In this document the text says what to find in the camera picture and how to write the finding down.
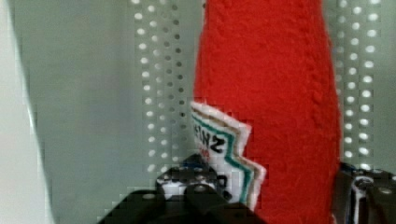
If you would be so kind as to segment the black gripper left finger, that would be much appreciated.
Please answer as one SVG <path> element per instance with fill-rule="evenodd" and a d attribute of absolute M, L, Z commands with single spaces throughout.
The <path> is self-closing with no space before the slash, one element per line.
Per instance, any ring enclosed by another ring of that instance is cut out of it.
<path fill-rule="evenodd" d="M 229 183 L 194 154 L 156 179 L 156 188 L 126 196 L 98 224 L 267 224 L 242 203 Z"/>

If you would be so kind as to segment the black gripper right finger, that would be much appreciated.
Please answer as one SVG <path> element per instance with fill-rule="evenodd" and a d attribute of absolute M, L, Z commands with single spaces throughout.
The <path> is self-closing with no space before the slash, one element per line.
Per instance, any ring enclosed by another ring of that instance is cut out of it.
<path fill-rule="evenodd" d="M 333 224 L 396 224 L 395 174 L 341 163 L 332 195 Z"/>

